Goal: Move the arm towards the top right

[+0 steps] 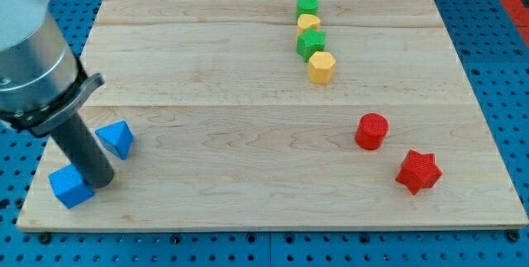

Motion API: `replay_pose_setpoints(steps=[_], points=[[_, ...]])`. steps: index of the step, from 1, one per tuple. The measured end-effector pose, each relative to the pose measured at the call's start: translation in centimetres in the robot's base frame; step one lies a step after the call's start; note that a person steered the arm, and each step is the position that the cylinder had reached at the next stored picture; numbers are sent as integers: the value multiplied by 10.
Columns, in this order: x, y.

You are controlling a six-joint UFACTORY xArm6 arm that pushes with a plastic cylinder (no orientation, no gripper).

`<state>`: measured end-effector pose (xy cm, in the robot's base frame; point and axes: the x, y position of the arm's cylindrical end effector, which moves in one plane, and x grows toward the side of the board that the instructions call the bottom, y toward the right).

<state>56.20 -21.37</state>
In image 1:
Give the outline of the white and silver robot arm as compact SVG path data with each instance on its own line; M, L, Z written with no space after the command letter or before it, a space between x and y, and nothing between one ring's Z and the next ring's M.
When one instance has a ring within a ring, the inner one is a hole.
M14 129L78 109L104 83L86 75L49 2L1 0L1 121Z

